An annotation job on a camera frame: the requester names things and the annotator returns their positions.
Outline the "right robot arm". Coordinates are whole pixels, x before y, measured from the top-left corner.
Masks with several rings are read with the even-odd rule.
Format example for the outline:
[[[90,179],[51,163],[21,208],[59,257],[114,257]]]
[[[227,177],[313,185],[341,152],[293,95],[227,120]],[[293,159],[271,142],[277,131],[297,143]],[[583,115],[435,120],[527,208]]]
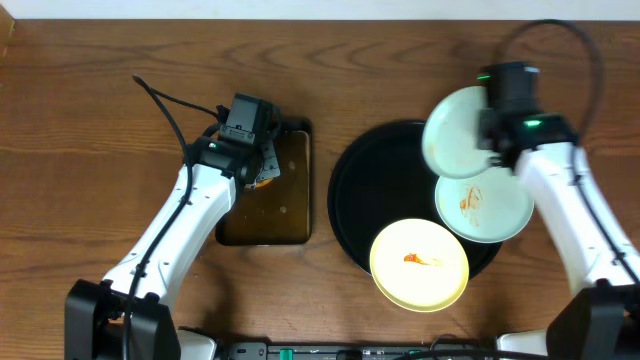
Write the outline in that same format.
[[[496,346],[512,359],[636,359],[639,252],[599,190],[577,133],[562,115],[539,109],[536,77],[521,62],[483,69],[478,145],[496,153],[534,200],[573,298],[546,329],[504,334]]]

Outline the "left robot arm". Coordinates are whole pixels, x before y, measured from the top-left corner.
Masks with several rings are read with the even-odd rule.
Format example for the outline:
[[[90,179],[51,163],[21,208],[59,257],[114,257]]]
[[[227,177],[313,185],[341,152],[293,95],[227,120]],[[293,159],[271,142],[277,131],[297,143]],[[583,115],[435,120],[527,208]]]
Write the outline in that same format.
[[[205,240],[242,189],[259,181],[282,127],[277,106],[242,94],[216,118],[182,145],[171,194],[134,247],[100,282],[79,280],[69,291],[65,358],[214,358],[216,341],[177,328],[172,313]]]

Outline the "light blue plate top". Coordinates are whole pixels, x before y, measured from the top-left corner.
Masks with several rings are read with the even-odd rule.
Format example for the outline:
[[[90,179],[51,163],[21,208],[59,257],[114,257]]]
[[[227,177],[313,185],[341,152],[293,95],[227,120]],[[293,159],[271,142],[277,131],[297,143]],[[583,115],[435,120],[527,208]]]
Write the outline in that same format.
[[[440,101],[427,118],[421,150],[436,175],[467,179],[489,168],[491,153],[478,147],[478,125],[486,107],[481,86],[459,89]]]

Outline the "orange green sponge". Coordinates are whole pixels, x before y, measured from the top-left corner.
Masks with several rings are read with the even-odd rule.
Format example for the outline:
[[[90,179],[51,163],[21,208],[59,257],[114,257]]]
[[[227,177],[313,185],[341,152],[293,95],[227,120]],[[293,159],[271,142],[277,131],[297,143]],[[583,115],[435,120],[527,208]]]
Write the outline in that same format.
[[[264,186],[270,184],[272,181],[273,181],[273,178],[262,180],[262,181],[257,181],[256,180],[256,182],[254,184],[251,184],[249,186],[249,188],[250,189],[258,189],[258,188],[261,188],[261,187],[264,187]]]

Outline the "light blue plate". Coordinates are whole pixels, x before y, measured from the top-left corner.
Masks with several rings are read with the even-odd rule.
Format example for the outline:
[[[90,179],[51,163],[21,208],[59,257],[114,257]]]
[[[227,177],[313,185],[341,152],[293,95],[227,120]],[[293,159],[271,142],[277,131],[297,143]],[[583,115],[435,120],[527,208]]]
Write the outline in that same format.
[[[516,236],[534,211],[532,198],[505,168],[490,168],[467,179],[440,177],[435,205],[452,232],[476,243],[498,243]]]
[[[436,175],[467,179],[489,168],[491,153],[478,147],[478,125],[486,107],[481,86],[459,89],[440,101],[427,118],[421,150]]]

